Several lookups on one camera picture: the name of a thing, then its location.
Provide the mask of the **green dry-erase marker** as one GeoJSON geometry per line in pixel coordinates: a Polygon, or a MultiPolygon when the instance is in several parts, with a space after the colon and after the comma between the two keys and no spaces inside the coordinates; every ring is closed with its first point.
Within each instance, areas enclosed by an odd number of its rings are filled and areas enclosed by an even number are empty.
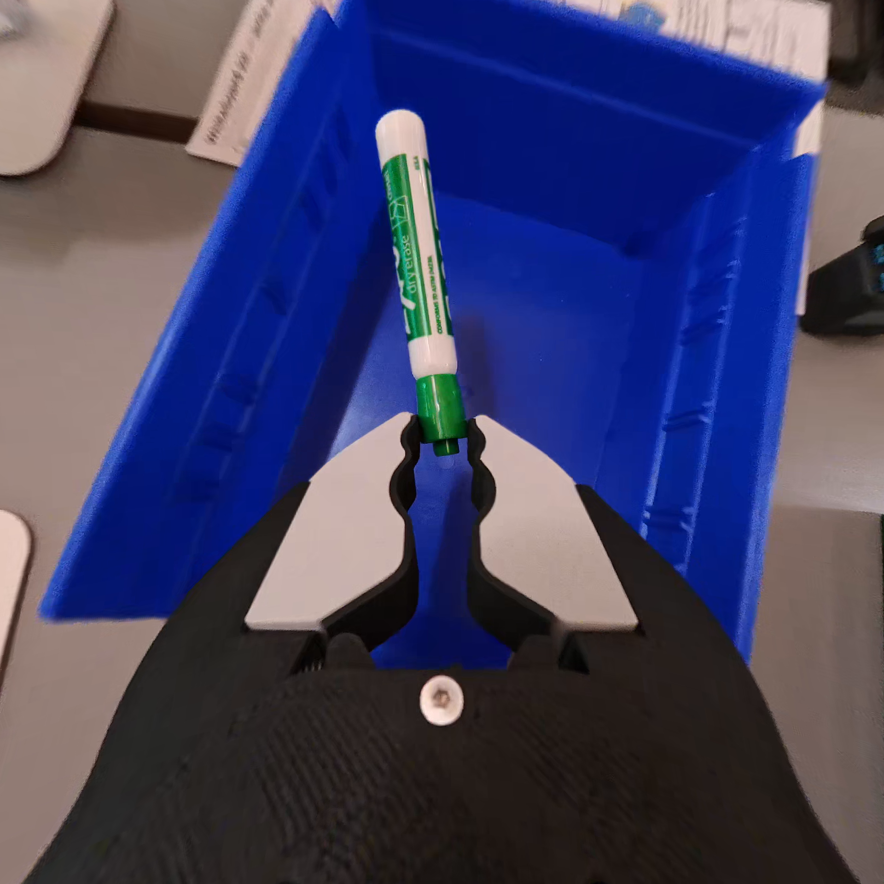
{"type": "Polygon", "coordinates": [[[454,375],[458,362],[448,302],[425,124],[392,110],[375,129],[396,280],[415,379],[454,375]]]}

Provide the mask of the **black device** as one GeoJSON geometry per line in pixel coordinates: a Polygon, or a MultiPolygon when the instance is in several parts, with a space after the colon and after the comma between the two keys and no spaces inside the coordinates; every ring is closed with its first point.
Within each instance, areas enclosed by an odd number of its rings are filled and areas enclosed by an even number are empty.
{"type": "Polygon", "coordinates": [[[800,329],[818,337],[883,335],[883,217],[855,249],[812,271],[800,329]]]}

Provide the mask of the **blue plastic bin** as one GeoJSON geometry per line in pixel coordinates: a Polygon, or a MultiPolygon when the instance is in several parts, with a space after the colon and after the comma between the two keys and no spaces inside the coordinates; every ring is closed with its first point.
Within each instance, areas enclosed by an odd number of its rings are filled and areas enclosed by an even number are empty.
{"type": "Polygon", "coordinates": [[[750,657],[826,11],[722,51],[549,2],[312,13],[41,601],[166,617],[271,503],[414,409],[374,129],[424,121],[469,416],[591,485],[750,657]]]}

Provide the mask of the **green marker cap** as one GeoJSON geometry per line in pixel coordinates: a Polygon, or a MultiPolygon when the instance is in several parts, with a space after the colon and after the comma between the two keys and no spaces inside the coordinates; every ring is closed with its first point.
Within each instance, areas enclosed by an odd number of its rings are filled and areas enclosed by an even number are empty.
{"type": "Polygon", "coordinates": [[[437,457],[456,455],[467,436],[467,417],[455,374],[432,374],[415,381],[416,413],[422,442],[437,457]]]}

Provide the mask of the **printed instruction sheet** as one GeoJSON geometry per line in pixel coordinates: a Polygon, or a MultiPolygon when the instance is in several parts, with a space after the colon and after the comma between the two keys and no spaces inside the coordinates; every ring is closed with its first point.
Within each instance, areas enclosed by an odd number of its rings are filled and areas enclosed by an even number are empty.
{"type": "MultiPolygon", "coordinates": [[[[655,36],[679,48],[755,65],[824,87],[830,12],[822,2],[546,2],[589,18],[655,36]]],[[[248,2],[215,73],[186,151],[239,168],[279,81],[319,11],[339,23],[342,2],[248,2]]]]}

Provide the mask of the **wooden sign stand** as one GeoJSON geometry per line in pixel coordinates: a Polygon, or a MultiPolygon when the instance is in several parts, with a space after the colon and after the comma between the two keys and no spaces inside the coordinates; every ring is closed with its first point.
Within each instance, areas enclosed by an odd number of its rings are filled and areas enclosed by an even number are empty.
{"type": "Polygon", "coordinates": [[[64,145],[115,11],[112,1],[1,3],[1,175],[41,170],[64,145]]]}

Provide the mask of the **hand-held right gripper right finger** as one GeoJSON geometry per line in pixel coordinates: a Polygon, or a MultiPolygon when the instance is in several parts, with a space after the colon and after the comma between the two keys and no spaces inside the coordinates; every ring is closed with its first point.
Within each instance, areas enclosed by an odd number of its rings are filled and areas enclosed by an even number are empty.
{"type": "Polygon", "coordinates": [[[488,415],[470,422],[472,617],[512,652],[535,637],[632,633],[639,625],[577,483],[488,415]]]}

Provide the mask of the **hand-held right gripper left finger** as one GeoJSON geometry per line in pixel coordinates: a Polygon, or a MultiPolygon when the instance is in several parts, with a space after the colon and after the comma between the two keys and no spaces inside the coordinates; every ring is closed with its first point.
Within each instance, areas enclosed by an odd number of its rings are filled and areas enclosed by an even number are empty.
{"type": "Polygon", "coordinates": [[[315,473],[246,615],[250,630],[351,634],[374,650],[409,622],[420,448],[417,417],[395,414],[315,473]]]}

